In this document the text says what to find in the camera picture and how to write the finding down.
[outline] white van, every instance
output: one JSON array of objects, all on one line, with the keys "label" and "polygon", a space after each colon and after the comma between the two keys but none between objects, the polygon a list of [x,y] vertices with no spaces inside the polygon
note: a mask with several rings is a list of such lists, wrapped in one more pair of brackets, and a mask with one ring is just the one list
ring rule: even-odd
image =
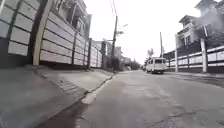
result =
[{"label": "white van", "polygon": [[152,58],[148,61],[146,66],[147,73],[152,72],[152,74],[158,72],[163,74],[166,69],[167,67],[165,58]]}]

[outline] roof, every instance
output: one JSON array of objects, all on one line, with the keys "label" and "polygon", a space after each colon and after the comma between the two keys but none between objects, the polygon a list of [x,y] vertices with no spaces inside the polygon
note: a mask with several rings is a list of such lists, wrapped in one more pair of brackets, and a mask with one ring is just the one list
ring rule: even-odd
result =
[{"label": "roof", "polygon": [[196,19],[196,17],[194,16],[189,16],[189,15],[185,15],[180,21],[179,23],[183,23],[185,20],[187,19]]},{"label": "roof", "polygon": [[211,4],[217,4],[218,2],[214,1],[214,0],[201,0],[196,6],[196,9],[201,10],[203,7],[208,7]]}]

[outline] tree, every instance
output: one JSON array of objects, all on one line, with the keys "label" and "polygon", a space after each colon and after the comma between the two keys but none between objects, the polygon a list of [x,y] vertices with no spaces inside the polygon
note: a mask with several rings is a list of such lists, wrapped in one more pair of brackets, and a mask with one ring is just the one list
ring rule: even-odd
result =
[{"label": "tree", "polygon": [[152,48],[150,50],[148,50],[147,53],[148,53],[149,58],[152,58],[152,56],[154,55],[154,51]]}]

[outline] curb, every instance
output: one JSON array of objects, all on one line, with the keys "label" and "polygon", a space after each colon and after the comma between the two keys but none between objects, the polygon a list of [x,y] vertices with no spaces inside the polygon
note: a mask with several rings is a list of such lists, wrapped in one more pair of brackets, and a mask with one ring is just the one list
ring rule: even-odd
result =
[{"label": "curb", "polygon": [[222,76],[222,75],[217,75],[217,74],[212,75],[212,74],[207,74],[207,73],[204,73],[204,74],[202,74],[202,73],[201,74],[199,74],[199,73],[196,73],[196,74],[181,74],[181,73],[172,73],[172,72],[166,72],[166,73],[170,74],[170,75],[224,79],[224,74]]}]

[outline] fence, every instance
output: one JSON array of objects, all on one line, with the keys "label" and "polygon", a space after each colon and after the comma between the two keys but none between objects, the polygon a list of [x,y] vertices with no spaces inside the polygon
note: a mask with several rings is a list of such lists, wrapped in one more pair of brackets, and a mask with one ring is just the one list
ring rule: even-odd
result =
[{"label": "fence", "polygon": [[38,0],[6,0],[0,15],[0,67],[32,61],[30,40],[39,7]]},{"label": "fence", "polygon": [[[207,50],[208,72],[224,72],[224,46],[215,47]],[[178,68],[186,72],[202,72],[202,53],[197,52],[187,56],[178,57]],[[167,60],[167,67],[173,71],[175,59]]]},{"label": "fence", "polygon": [[90,65],[91,67],[101,68],[102,67],[102,53],[101,53],[101,44],[97,44],[96,42],[92,41],[91,46],[91,59]]},{"label": "fence", "polygon": [[71,26],[52,6],[47,15],[43,37],[37,37],[46,4],[52,0],[6,0],[0,15],[0,68],[32,64],[35,41],[41,38],[39,60],[100,68],[101,49]]}]

